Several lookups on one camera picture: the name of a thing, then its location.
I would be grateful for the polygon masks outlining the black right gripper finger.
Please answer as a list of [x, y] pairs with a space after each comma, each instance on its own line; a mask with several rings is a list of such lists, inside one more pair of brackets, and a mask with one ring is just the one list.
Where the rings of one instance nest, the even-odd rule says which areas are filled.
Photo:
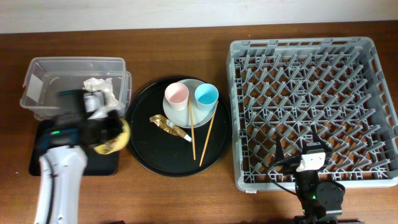
[[275, 161], [279, 162], [282, 161], [284, 159], [284, 152], [283, 152], [283, 148], [282, 145], [280, 143], [280, 137], [277, 136], [276, 140], [275, 140]]
[[313, 142], [317, 143], [317, 146], [322, 148], [325, 152], [331, 152], [331, 148], [318, 136], [316, 126], [312, 126], [312, 136]]

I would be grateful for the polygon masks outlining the yellow plastic bowl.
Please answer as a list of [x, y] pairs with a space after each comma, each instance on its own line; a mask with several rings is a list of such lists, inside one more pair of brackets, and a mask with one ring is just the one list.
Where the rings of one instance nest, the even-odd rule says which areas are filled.
[[125, 119], [120, 119], [122, 122], [122, 133], [120, 133], [117, 137], [112, 140], [105, 142], [99, 146], [94, 147], [94, 151], [98, 154], [107, 155], [112, 154], [114, 152], [120, 151], [128, 144], [131, 130]]

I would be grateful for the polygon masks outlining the white paper napkin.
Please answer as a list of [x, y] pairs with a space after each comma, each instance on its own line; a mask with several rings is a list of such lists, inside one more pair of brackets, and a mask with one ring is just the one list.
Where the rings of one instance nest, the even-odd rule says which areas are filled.
[[106, 106], [109, 109], [119, 110], [121, 106], [113, 93], [112, 78], [89, 78], [83, 82], [87, 91], [101, 91], [104, 94]]

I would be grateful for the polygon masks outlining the wooden chopstick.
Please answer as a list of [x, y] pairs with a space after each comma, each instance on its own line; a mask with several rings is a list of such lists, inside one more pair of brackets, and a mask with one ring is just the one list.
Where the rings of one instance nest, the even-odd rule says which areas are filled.
[[209, 138], [210, 138], [212, 127], [213, 127], [213, 122], [214, 122], [214, 119], [215, 119], [218, 103], [219, 103], [219, 101], [217, 101], [216, 104], [215, 104], [215, 112], [214, 112], [214, 114], [213, 114], [213, 116], [211, 118], [210, 125], [209, 125], [209, 128], [208, 128], [208, 132], [207, 132], [207, 135], [206, 135], [205, 145], [203, 147], [203, 151], [202, 151], [201, 159], [200, 159], [200, 164], [199, 164], [200, 167], [202, 166], [203, 160], [205, 158], [206, 150], [207, 150], [207, 147], [208, 147], [208, 141], [209, 141]]
[[188, 97], [188, 105], [189, 105], [189, 112], [190, 112], [190, 124], [191, 124], [191, 134], [192, 134], [192, 150], [193, 150], [193, 160], [196, 160], [196, 146], [195, 146], [195, 132], [194, 132], [194, 125], [193, 125], [193, 110], [192, 110], [192, 100], [190, 96]]

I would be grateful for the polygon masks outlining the gold foil wrapper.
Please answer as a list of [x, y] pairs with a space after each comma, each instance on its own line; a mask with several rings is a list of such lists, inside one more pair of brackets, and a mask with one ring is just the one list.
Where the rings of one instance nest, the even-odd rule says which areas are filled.
[[149, 118], [149, 121], [171, 135], [178, 136], [188, 142], [192, 142], [192, 138], [182, 128], [180, 128], [179, 126], [171, 122], [171, 120], [167, 119], [161, 114], [151, 116]]

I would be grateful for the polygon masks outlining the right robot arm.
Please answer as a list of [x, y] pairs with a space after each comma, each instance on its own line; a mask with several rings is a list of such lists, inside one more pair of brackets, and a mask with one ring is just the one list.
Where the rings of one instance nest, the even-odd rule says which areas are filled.
[[318, 136], [316, 127], [311, 131], [312, 142], [287, 162], [286, 173], [295, 178], [295, 194], [303, 210], [294, 223], [337, 223], [345, 187], [334, 180], [320, 180], [318, 173], [326, 167], [332, 149]]

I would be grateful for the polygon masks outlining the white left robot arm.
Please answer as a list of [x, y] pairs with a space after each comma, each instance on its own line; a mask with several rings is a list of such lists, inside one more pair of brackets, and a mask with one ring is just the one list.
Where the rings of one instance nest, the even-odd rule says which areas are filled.
[[35, 143], [40, 190], [35, 223], [77, 223], [80, 182], [90, 155], [124, 148], [127, 121], [106, 106], [102, 91], [68, 90], [57, 95], [61, 112], [48, 119]]

